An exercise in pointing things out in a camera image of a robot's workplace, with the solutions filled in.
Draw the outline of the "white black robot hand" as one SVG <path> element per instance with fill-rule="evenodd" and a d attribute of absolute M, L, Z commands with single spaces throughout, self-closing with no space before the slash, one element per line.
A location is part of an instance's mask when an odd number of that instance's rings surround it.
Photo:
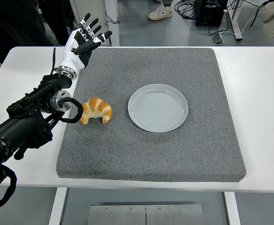
<path fill-rule="evenodd" d="M 97 26 L 98 19 L 88 22 L 89 18 L 90 13 L 87 13 L 72 31 L 64 47 L 63 60 L 59 63 L 57 72 L 68 71 L 78 75 L 87 66 L 92 51 L 112 35 L 110 30 L 101 33 L 101 26 Z"/>

